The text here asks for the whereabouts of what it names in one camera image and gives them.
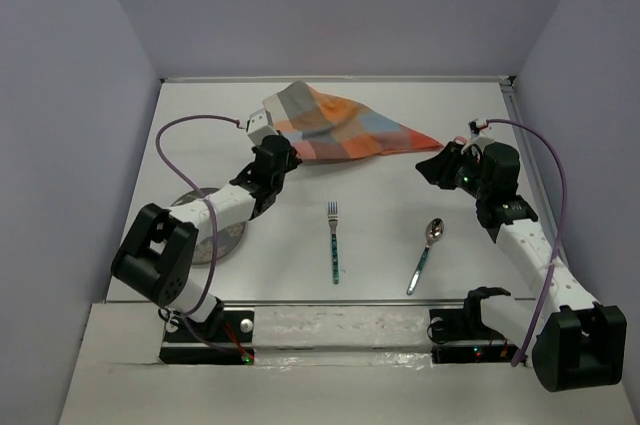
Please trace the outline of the grey reindeer plate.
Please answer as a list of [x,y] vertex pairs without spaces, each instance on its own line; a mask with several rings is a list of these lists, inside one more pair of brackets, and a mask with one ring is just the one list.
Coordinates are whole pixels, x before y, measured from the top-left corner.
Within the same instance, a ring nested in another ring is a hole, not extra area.
[[[191,203],[200,196],[194,191],[189,191],[178,197],[172,206],[182,206]],[[218,232],[217,235],[217,260],[223,260],[227,255],[231,254],[241,243],[245,234],[247,222],[239,222],[226,227]],[[213,251],[213,239],[208,237],[200,241],[194,250],[192,265],[194,267],[204,267],[209,265],[211,261],[211,253]]]

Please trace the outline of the green handled spoon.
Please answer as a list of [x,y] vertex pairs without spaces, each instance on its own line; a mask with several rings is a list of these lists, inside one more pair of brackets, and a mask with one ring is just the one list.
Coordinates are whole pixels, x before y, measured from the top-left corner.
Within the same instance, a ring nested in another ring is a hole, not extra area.
[[417,284],[420,280],[422,271],[425,267],[426,261],[428,259],[429,256],[429,252],[431,250],[431,247],[434,243],[436,243],[438,240],[440,240],[442,238],[442,236],[444,235],[444,220],[441,218],[435,218],[433,219],[427,226],[426,230],[425,230],[425,237],[426,237],[426,242],[425,242],[425,246],[423,249],[423,252],[419,258],[419,261],[416,265],[416,268],[414,270],[414,273],[411,277],[411,280],[408,284],[408,287],[406,289],[406,295],[407,296],[411,296],[416,287]]

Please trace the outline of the checked orange cloth placemat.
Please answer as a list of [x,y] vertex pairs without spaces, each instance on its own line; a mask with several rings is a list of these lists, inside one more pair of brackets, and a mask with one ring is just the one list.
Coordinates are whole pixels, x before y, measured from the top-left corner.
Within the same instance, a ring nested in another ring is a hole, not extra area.
[[304,161],[350,161],[443,148],[436,139],[362,103],[320,93],[303,81],[267,97],[263,106]]

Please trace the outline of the green handled fork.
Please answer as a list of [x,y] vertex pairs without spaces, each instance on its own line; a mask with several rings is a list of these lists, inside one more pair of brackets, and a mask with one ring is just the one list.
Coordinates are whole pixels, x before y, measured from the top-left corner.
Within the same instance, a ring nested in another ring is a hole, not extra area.
[[327,220],[328,220],[330,238],[331,238],[332,281],[334,285],[338,285],[340,282],[340,266],[339,266],[338,240],[337,240],[338,204],[335,201],[330,201],[327,204]]

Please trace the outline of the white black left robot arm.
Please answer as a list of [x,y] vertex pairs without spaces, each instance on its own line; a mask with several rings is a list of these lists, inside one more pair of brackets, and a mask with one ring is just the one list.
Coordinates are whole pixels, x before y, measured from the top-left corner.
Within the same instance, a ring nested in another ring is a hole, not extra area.
[[173,312],[201,340],[219,333],[224,304],[208,291],[209,281],[199,284],[190,276],[196,245],[207,235],[262,215],[282,191],[285,174],[301,163],[278,133],[252,151],[253,162],[216,193],[168,209],[144,206],[112,261],[112,276]]

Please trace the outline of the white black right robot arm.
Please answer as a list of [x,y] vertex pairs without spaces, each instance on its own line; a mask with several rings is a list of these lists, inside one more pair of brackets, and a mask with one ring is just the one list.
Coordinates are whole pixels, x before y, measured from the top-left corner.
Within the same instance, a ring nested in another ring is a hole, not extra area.
[[502,287],[478,287],[461,308],[432,311],[434,339],[503,338],[517,349],[514,362],[531,361],[550,392],[619,383],[626,317],[619,307],[601,304],[554,256],[536,212],[518,193],[518,151],[480,137],[452,141],[416,169],[429,184],[474,199],[479,224],[538,300],[528,310]]

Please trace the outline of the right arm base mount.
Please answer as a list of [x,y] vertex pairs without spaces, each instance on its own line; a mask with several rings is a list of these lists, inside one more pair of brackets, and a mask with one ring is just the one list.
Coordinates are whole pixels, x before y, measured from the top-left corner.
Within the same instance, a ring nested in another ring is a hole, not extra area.
[[470,325],[462,309],[429,310],[427,336],[436,365],[508,363],[518,348],[499,332]]

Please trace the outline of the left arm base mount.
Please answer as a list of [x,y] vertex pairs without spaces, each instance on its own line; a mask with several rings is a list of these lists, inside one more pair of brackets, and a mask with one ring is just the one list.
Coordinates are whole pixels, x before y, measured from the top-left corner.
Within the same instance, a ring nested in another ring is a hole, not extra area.
[[203,324],[184,321],[166,309],[157,311],[164,322],[159,361],[167,365],[250,366],[255,310],[226,308],[219,325],[206,330]]

